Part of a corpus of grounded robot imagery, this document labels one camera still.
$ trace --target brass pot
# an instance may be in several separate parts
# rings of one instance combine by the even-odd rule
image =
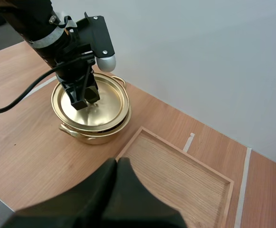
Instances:
[[[125,117],[123,122],[118,127],[102,133],[80,133],[72,129],[71,127],[65,125],[64,123],[60,125],[59,129],[71,135],[72,137],[75,137],[76,139],[78,139],[83,143],[99,145],[99,144],[108,143],[109,141],[116,138],[119,132],[128,124],[131,115],[132,115],[132,110],[131,108],[129,108],[128,115]]]
[[[123,79],[100,73],[95,73],[94,77],[99,88],[99,101],[76,110],[58,83],[53,90],[51,103],[62,121],[60,130],[88,144],[103,144],[116,137],[127,125],[131,109]]]

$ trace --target tabletop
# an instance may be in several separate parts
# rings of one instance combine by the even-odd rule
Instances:
[[[0,51],[0,107],[47,70],[46,63],[24,42]],[[0,114],[0,199],[9,207],[18,210],[75,186],[107,158],[116,157],[144,126],[180,149],[195,134],[187,152],[234,181],[226,225],[234,227],[247,147],[131,84],[127,84],[127,93],[132,117],[125,129],[107,144],[81,143],[59,130],[60,120],[50,100],[58,82],[52,77]]]

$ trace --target wood grain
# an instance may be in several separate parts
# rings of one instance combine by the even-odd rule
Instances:
[[[202,123],[196,123],[192,132],[195,136],[188,153],[234,181],[226,223],[233,228],[247,148]]]
[[[118,154],[142,124],[178,147],[186,143],[187,116],[131,85],[133,113],[123,134],[104,145],[80,143],[58,129],[60,120],[50,102],[56,83],[0,114],[0,199],[15,210],[78,184]]]
[[[0,87],[0,107],[48,69],[27,44],[10,48],[12,51],[9,48],[0,51],[0,85],[6,83]],[[22,75],[21,80],[18,77],[4,80],[2,71],[9,76]],[[227,227],[234,226],[246,154],[244,146],[131,84],[127,90],[133,113],[123,133],[105,145],[85,145],[58,130],[60,121],[50,103],[55,84],[50,83],[0,114],[0,199],[11,208],[29,206],[73,187],[108,157],[117,155],[143,125],[180,149],[190,133],[195,133],[188,153],[235,181],[227,217]],[[9,89],[14,86],[17,89],[12,93]]]
[[[225,227],[233,181],[141,127],[117,156],[141,183],[176,208],[190,228]]]
[[[241,227],[276,228],[276,163],[252,151]]]
[[[0,108],[11,103],[49,69],[26,42],[0,51]]]

